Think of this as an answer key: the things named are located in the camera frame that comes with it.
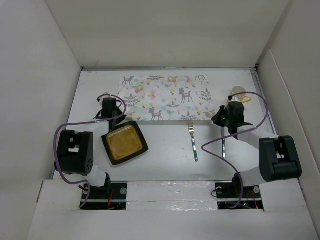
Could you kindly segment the square black yellow plate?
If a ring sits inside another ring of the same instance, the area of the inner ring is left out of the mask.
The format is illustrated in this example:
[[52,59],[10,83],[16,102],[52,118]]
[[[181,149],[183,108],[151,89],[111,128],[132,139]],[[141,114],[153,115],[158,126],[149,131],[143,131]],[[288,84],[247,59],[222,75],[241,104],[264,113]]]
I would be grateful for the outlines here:
[[136,121],[117,125],[101,136],[107,156],[113,166],[128,162],[149,150],[146,139]]

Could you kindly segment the floral animal print cloth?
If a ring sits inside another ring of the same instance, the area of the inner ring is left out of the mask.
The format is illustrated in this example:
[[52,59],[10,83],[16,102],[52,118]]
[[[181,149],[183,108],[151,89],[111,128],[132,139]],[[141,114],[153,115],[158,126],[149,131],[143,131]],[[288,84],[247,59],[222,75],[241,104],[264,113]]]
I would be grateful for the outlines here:
[[129,121],[208,121],[216,113],[213,89],[203,75],[122,76],[118,96]]

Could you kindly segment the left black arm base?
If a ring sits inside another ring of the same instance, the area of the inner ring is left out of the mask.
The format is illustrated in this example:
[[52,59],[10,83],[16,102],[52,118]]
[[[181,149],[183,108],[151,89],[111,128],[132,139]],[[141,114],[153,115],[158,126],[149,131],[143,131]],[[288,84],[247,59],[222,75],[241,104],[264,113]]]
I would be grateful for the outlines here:
[[126,181],[111,181],[106,174],[104,186],[90,187],[90,193],[87,198],[88,185],[80,186],[82,196],[79,204],[81,210],[107,210],[121,211],[126,210],[128,183]]

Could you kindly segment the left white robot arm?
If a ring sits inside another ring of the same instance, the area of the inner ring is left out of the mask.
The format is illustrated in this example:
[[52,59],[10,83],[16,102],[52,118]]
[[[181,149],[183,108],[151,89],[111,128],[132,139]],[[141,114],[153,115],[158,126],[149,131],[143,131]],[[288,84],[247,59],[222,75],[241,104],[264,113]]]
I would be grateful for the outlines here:
[[127,105],[113,94],[98,97],[102,110],[91,121],[66,123],[58,127],[53,139],[55,170],[69,185],[86,184],[94,187],[95,194],[107,198],[111,194],[111,185],[107,183],[107,173],[94,165],[94,140],[90,131],[76,132],[66,127],[93,125],[108,122],[110,126],[125,119]]

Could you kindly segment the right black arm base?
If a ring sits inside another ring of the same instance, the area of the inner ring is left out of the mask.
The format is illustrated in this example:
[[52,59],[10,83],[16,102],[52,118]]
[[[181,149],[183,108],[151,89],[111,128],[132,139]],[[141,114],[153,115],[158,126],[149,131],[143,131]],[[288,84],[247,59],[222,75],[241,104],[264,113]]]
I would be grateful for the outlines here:
[[218,210],[263,210],[260,186],[241,188],[238,175],[231,181],[217,181],[211,196],[217,200]]

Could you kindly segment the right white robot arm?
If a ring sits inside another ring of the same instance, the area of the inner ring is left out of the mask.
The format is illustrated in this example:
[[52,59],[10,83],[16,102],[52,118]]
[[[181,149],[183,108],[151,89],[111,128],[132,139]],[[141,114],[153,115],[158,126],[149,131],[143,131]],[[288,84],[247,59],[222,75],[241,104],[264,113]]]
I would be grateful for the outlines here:
[[261,131],[246,122],[241,102],[222,105],[211,120],[215,125],[227,128],[233,138],[259,151],[258,167],[234,175],[231,191],[235,196],[243,197],[256,185],[301,177],[302,166],[294,139]]

